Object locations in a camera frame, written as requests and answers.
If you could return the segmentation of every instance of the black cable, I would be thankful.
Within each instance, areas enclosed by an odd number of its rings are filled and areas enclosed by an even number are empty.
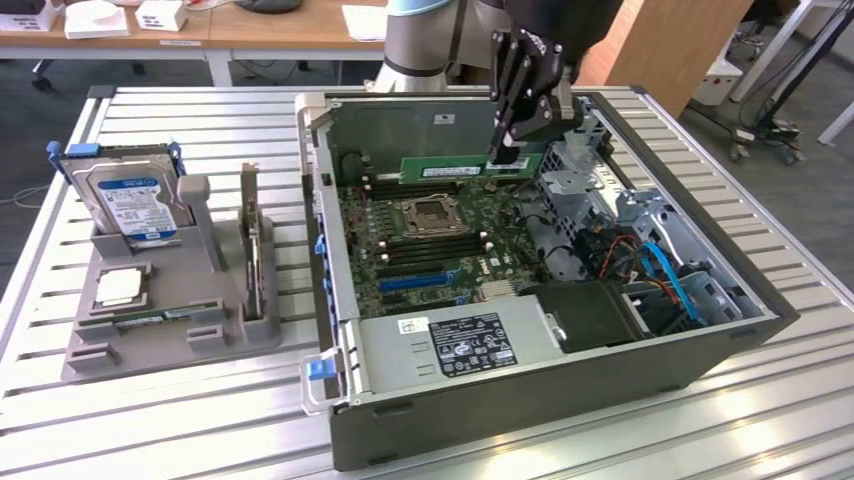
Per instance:
[[[717,125],[720,128],[723,128],[725,130],[725,132],[729,134],[729,138],[732,140],[735,140],[735,132],[732,131],[732,128],[728,127],[720,120],[717,120],[715,117],[712,117],[711,115],[708,115],[708,113],[703,112],[699,108],[696,108],[693,105],[691,105],[688,103],[688,110],[692,110],[697,115],[700,115],[705,120],[708,120],[711,123],[713,123],[715,125]]]
[[[830,26],[830,23],[834,21],[836,16],[842,13],[843,10],[850,9],[852,5],[854,5],[854,0],[846,0],[843,3],[839,4],[839,6],[834,10],[832,14],[830,15],[830,18],[827,18],[827,21],[824,22],[824,25],[818,30],[818,32],[815,33],[815,35],[812,36],[810,41],[806,43],[806,45],[803,46],[803,48],[800,49],[798,54],[791,58],[788,63],[786,63],[786,65],[783,65],[783,67],[776,71],[776,73],[754,89],[754,91],[741,100],[741,105],[740,105],[740,107],[737,109],[737,121],[739,121],[741,127],[747,128],[754,133],[755,133],[756,127],[759,126],[758,125],[758,120],[762,118],[762,113],[763,113],[763,111],[767,111],[766,108],[767,108],[768,100],[771,99],[771,96],[774,95],[774,91],[776,90],[776,88],[779,87],[782,82],[784,81],[786,76],[787,76],[788,72],[791,71],[791,68],[798,63],[800,58],[803,58],[803,56],[806,55],[806,53],[810,50],[810,48],[815,45],[815,42],[818,41],[818,37],[820,37],[820,35],[824,33],[824,30]],[[743,120],[743,112],[744,112],[744,109],[747,107],[747,104],[749,103],[749,100],[755,97],[755,95],[759,93],[759,91],[762,91],[776,78],[779,78],[779,80],[776,81],[776,84],[774,85],[774,88],[770,90],[767,96],[762,100],[762,103],[760,103],[760,106],[759,106],[759,110],[758,110],[756,116],[754,118],[754,124],[752,125],[747,125],[747,123]]]
[[[265,78],[266,80],[269,80],[273,84],[280,85],[281,83],[286,82],[289,80],[289,78],[293,76],[293,72],[296,71],[296,65],[298,64],[297,61],[293,61],[293,65],[290,66],[290,70],[288,71],[286,75],[284,76],[284,78],[277,79],[270,77],[269,75],[266,75],[262,72],[258,72],[257,70],[254,70],[249,65],[250,63],[246,63],[242,60],[237,60],[237,63],[240,64],[240,66],[242,68],[245,68],[250,73],[253,73],[254,75],[257,75],[261,78]]]
[[[270,60],[269,63],[262,64],[256,62],[254,60],[246,60],[246,62],[249,62],[252,65],[254,65],[256,67],[261,67],[261,68],[269,68],[273,66],[273,64],[276,63],[276,60]]]
[[[827,29],[830,23],[835,20],[840,12],[844,11],[844,14],[842,15],[839,23],[832,27],[832,29],[828,30],[827,38],[816,46],[815,52],[812,56],[807,59],[803,67],[800,68],[800,71],[798,71],[796,74],[794,74],[791,81],[786,82],[784,86],[782,85],[782,82],[780,82],[780,85],[778,85],[776,88],[782,88],[779,98],[771,103],[770,108],[767,110],[764,109],[764,107],[767,107],[767,101],[766,101],[766,104],[763,105],[763,108],[762,108],[762,112],[763,112],[762,117],[759,120],[756,120],[756,125],[759,127],[767,128],[768,125],[772,125],[774,116],[776,115],[776,112],[780,110],[786,101],[788,100],[792,93],[800,86],[800,83],[803,82],[806,77],[810,75],[812,69],[818,65],[818,62],[820,62],[822,58],[824,57],[827,52],[831,50],[832,46],[836,43],[836,40],[839,39],[839,36],[842,35],[842,32],[846,30],[847,26],[854,21],[852,5],[854,5],[854,1],[851,0],[847,0],[846,4],[839,5],[839,8],[836,9],[827,23],[822,27],[819,35]]]

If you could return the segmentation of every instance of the wooden cabinet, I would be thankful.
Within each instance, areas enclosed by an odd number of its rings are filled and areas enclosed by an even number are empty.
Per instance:
[[[752,0],[624,0],[577,85],[639,85],[676,116]]]

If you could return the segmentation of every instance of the metal slotted table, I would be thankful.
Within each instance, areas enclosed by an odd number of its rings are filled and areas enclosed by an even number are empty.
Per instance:
[[[0,475],[20,478],[840,478],[854,474],[851,294],[651,98],[600,92],[802,313],[684,390],[380,467],[331,469],[322,416],[298,404],[316,351],[293,97],[298,88],[120,88],[88,99],[72,142],[182,144],[233,217],[240,164],[258,164],[274,220],[281,346],[253,357],[98,383],[60,382],[92,246],[82,204],[54,178],[0,305]],[[648,182],[621,145],[615,160]]]

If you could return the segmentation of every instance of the power supply label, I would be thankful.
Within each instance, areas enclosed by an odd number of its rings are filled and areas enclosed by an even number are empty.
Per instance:
[[[429,336],[445,377],[519,363],[496,313],[431,323]]]

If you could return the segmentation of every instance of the hard drive label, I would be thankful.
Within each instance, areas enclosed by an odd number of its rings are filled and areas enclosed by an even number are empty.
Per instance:
[[[177,227],[165,204],[157,200],[156,178],[130,178],[97,183],[121,233],[134,240],[157,240],[174,235]]]
[[[431,323],[429,336],[445,377],[519,363],[496,313]]]

